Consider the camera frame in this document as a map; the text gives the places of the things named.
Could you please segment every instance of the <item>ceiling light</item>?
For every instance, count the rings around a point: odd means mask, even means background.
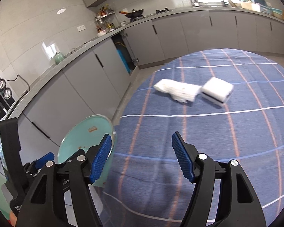
[[[63,13],[65,10],[66,10],[66,8],[62,8],[62,9],[60,9],[60,10],[57,12],[57,14],[61,14],[61,13]]]

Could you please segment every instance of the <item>sink faucet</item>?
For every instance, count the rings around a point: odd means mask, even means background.
[[[72,48],[70,54],[73,54],[73,53],[75,53],[76,51],[77,51],[77,49]]]

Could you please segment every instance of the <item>electrical outlet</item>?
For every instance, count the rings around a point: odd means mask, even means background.
[[[86,29],[85,25],[81,25],[77,27],[78,31],[83,31]]]

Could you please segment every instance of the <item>gray countertop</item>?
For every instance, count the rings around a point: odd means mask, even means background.
[[[74,60],[76,57],[87,51],[88,49],[92,48],[96,44],[102,42],[103,40],[112,37],[113,35],[120,33],[121,31],[125,30],[128,27],[140,24],[142,22],[146,22],[151,19],[156,19],[172,14],[178,14],[178,13],[186,13],[186,12],[192,12],[192,11],[202,11],[202,10],[228,10],[228,11],[237,11],[237,12],[247,12],[247,13],[253,13],[261,16],[268,17],[270,19],[275,19],[279,22],[284,23],[283,20],[278,19],[276,17],[270,16],[265,13],[256,12],[248,9],[242,9],[242,8],[234,8],[234,7],[222,7],[222,6],[210,6],[210,7],[190,7],[190,8],[182,8],[182,9],[174,9],[165,13],[159,13],[155,14],[153,16],[146,17],[144,19],[137,20],[135,22],[132,22],[124,27],[118,28],[112,32],[107,33],[106,35],[97,38],[93,41],[90,41],[86,43],[82,48],[78,49],[76,52],[71,54],[69,57],[67,57],[65,60],[61,61],[58,65],[56,65],[52,70],[50,70],[40,81],[38,81],[33,88],[28,92],[28,94],[21,100],[21,102],[16,106],[16,108],[10,113],[7,114],[7,117],[9,118],[18,118],[20,114],[23,112],[23,110],[26,108],[26,106],[29,104],[29,102],[34,98],[34,96],[44,87],[44,85],[51,80],[58,72],[60,72],[68,63],[70,63],[72,60]]]

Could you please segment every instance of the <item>oven knob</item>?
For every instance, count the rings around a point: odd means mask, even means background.
[[[6,87],[6,82],[4,79],[0,80],[0,90],[3,90]]]
[[[3,92],[3,96],[4,96],[5,99],[9,99],[11,97],[11,89],[6,88]]]

